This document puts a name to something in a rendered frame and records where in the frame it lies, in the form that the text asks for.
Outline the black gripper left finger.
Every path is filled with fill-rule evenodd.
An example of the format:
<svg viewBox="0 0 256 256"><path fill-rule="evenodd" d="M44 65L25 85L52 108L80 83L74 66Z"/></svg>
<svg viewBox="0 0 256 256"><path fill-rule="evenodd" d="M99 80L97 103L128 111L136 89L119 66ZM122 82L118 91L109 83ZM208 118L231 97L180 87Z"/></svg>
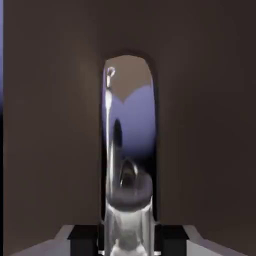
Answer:
<svg viewBox="0 0 256 256"><path fill-rule="evenodd" d="M10 256L105 256L94 239L68 239L74 225L63 225L54 239L33 245Z"/></svg>

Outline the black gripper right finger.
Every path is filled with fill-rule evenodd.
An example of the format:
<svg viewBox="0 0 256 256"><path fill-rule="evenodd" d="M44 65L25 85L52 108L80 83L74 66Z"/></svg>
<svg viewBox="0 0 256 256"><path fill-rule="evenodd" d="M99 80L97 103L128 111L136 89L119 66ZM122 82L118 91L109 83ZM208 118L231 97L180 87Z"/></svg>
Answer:
<svg viewBox="0 0 256 256"><path fill-rule="evenodd" d="M231 248L204 239L193 225L154 227L153 256L243 256Z"/></svg>

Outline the dark brown cabinet door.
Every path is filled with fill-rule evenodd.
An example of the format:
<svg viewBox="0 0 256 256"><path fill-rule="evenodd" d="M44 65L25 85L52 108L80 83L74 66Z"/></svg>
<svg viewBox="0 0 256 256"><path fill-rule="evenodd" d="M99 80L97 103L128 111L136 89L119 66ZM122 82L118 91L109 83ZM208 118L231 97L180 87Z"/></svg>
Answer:
<svg viewBox="0 0 256 256"><path fill-rule="evenodd" d="M105 58L158 87L159 218L256 256L256 0L6 0L4 256L100 218Z"/></svg>

